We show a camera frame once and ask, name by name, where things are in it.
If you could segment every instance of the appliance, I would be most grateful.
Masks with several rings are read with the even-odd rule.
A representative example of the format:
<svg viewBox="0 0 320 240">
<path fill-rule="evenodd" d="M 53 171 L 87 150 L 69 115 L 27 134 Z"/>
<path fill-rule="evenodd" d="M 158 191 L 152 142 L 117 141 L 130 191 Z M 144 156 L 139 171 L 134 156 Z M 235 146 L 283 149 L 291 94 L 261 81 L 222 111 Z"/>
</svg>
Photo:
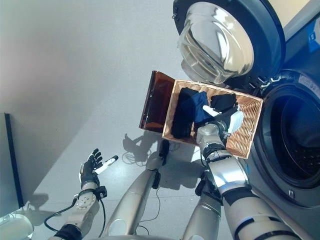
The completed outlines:
<svg viewBox="0 0 320 240">
<path fill-rule="evenodd" d="M 305 8 L 319 9 L 315 2 Z M 231 16 L 251 42 L 252 48 L 241 49 L 253 50 L 252 59 L 250 54 L 242 56 L 249 60 L 239 69 L 230 64 L 237 60 L 230 48 L 248 46 L 248 41 L 237 42 L 236 24 L 227 21 Z M 181 65 L 192 80 L 263 98 L 245 161 L 250 183 L 288 215 L 288 221 L 319 238 L 320 11 L 298 32 L 286 34 L 287 41 L 267 0 L 175 0 L 173 18 L 180 34 Z"/>
</svg>

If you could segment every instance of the gray floor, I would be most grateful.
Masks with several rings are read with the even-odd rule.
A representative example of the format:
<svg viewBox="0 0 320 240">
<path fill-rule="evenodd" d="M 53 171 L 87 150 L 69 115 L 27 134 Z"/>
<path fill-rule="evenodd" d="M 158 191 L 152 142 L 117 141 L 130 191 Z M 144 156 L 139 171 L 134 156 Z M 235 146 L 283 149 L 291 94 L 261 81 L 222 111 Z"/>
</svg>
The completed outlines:
<svg viewBox="0 0 320 240">
<path fill-rule="evenodd" d="M 71 203 L 80 190 L 80 164 L 94 148 L 105 158 L 120 157 L 100 176 L 108 190 L 107 218 L 157 149 L 160 136 L 138 128 L 151 72 L 187 78 L 172 5 L 172 0 L 0 2 L 0 112 L 12 117 L 33 240 L 53 235 L 42 222 Z M 152 235 L 181 237 L 199 199 L 198 158 L 189 145 L 171 146 L 158 192 L 159 216 L 143 223 Z M 157 210 L 153 190 L 143 219 Z M 59 228 L 67 215 L 50 223 Z M 100 211 L 85 239 L 96 238 L 102 224 Z M 146 234 L 143 228 L 137 232 Z M 219 239 L 231 239 L 224 215 Z"/>
</svg>

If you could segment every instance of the wicker basket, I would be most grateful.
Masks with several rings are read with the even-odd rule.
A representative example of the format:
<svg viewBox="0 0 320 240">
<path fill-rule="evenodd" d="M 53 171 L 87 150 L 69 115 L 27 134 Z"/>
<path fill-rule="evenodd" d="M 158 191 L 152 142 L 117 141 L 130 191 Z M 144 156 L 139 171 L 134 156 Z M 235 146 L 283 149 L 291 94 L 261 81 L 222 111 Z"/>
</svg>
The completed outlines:
<svg viewBox="0 0 320 240">
<path fill-rule="evenodd" d="M 263 100 L 242 92 L 209 85 L 205 83 L 192 82 L 186 80 L 176 80 L 174 82 L 171 99 L 166 114 L 162 137 L 171 141 L 180 143 L 188 143 L 197 145 L 197 133 L 194 130 L 194 125 L 191 128 L 191 134 L 188 138 L 174 138 L 171 134 L 174 115 L 176 112 L 179 93 L 182 88 L 190 88 L 198 92 L 206 92 L 208 102 L 210 104 L 211 97 L 221 94 L 236 94 L 236 100 L 240 104 L 240 109 L 244 113 L 244 119 L 241 127 L 228 137 L 226 148 L 236 157 L 247 159 L 250 153 L 250 148 L 256 132 L 259 116 L 263 104 Z"/>
</svg>

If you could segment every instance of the white wall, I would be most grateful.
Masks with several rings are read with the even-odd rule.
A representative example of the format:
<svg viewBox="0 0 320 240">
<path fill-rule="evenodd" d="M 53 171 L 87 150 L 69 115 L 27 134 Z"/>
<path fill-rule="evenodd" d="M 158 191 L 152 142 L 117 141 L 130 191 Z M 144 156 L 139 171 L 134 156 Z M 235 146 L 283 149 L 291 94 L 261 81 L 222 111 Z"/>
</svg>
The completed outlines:
<svg viewBox="0 0 320 240">
<path fill-rule="evenodd" d="M 94 112 L 103 122 L 89 127 L 93 135 L 83 135 L 70 158 L 83 161 L 93 143 L 111 155 L 123 151 L 124 133 L 140 135 L 151 71 L 184 76 L 172 4 L 1 1 L 0 112 L 12 114 L 25 200 Z M 95 139 L 102 134 L 105 142 Z"/>
</svg>

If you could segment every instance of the black joint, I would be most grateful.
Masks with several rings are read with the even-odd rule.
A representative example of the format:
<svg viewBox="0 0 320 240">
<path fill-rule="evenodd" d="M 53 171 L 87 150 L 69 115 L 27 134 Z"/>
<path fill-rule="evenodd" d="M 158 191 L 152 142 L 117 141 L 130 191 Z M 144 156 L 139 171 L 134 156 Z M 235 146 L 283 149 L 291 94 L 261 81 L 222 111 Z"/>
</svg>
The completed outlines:
<svg viewBox="0 0 320 240">
<path fill-rule="evenodd" d="M 194 192 L 195 192 L 195 195 L 197 196 L 201 196 L 201 193 L 202 193 L 202 190 L 204 189 L 206 185 L 206 181 L 205 180 L 201 180 L 198 184 L 198 186 L 196 186 Z"/>
<path fill-rule="evenodd" d="M 169 141 L 166 139 L 162 140 L 159 148 L 159 156 L 163 158 L 163 162 L 162 162 L 163 166 L 167 163 L 167 155 L 169 153 L 169 147 L 170 147 Z"/>
<path fill-rule="evenodd" d="M 82 239 L 80 229 L 72 224 L 64 225 L 54 236 L 66 240 Z"/>
<path fill-rule="evenodd" d="M 156 171 L 155 172 L 154 181 L 153 181 L 153 185 L 152 185 L 153 189 L 158 189 L 159 188 L 160 179 L 161 179 L 161 174 L 158 171 Z"/>
<path fill-rule="evenodd" d="M 207 159 L 207 157 L 211 153 L 219 151 L 219 150 L 226 150 L 226 147 L 221 144 L 218 144 L 218 143 L 211 143 L 203 150 L 202 155 L 204 156 L 205 159 Z"/>
<path fill-rule="evenodd" d="M 248 187 L 237 187 L 231 190 L 228 190 L 222 194 L 227 203 L 231 206 L 235 201 L 243 198 L 259 198 L 257 195 L 254 195 L 251 192 L 251 186 Z"/>
<path fill-rule="evenodd" d="M 108 196 L 107 189 L 105 186 L 100 186 L 96 188 L 93 193 L 98 200 L 104 199 L 105 197 Z"/>
</svg>

